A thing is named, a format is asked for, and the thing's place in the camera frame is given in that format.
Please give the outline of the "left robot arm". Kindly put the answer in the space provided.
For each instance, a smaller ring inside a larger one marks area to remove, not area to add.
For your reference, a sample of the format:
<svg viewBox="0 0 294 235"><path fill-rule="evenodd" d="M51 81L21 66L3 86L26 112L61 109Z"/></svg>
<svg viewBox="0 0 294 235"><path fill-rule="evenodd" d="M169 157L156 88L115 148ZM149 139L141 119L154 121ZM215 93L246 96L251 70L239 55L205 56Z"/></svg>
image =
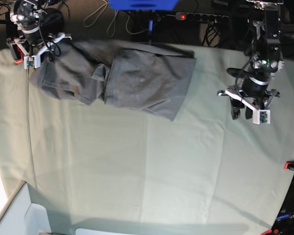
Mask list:
<svg viewBox="0 0 294 235"><path fill-rule="evenodd" d="M229 97L233 120L245 109L246 119L254 124L269 124L271 104L280 92L268 87L284 66L280 42L280 7L284 1L251 0L249 4L256 10L249 20L252 39L245 51L249 60L240 69L226 70L235 83L218 91L218 96Z"/></svg>

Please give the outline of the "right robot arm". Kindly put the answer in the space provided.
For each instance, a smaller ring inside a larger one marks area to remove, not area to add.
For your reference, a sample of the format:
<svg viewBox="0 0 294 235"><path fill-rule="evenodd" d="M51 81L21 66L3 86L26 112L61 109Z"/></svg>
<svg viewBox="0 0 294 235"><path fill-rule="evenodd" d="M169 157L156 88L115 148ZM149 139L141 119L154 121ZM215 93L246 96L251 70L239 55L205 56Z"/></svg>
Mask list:
<svg viewBox="0 0 294 235"><path fill-rule="evenodd" d="M64 30L65 18L57 8L59 0L16 0L5 14L6 44L16 63L45 48L52 57L61 50L56 37Z"/></svg>

